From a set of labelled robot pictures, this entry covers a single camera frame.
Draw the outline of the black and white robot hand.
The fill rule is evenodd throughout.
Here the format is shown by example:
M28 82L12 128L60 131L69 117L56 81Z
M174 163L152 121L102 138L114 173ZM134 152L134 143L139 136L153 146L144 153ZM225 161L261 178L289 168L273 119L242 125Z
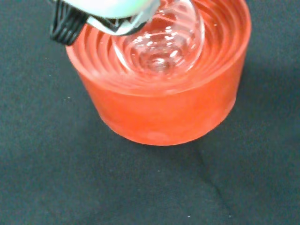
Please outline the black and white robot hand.
M72 45L84 25L112 36L140 31L160 6L158 0L53 0L50 38Z

